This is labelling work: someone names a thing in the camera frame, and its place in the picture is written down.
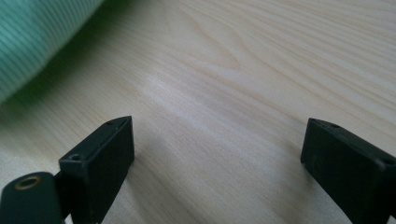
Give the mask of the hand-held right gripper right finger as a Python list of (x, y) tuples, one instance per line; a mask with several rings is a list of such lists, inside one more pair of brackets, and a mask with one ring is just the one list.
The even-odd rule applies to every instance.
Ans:
[(301, 163), (353, 224), (396, 218), (396, 158), (339, 125), (309, 119)]

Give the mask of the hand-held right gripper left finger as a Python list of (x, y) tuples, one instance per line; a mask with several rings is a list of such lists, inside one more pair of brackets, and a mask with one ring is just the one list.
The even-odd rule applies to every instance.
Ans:
[(59, 159), (55, 181), (62, 215), (75, 224), (101, 223), (133, 161), (132, 118), (102, 124)]

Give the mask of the mint green baby garment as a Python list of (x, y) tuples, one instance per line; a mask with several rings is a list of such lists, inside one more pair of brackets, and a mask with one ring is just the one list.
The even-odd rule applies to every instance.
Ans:
[(0, 0), (0, 104), (35, 77), (105, 0)]

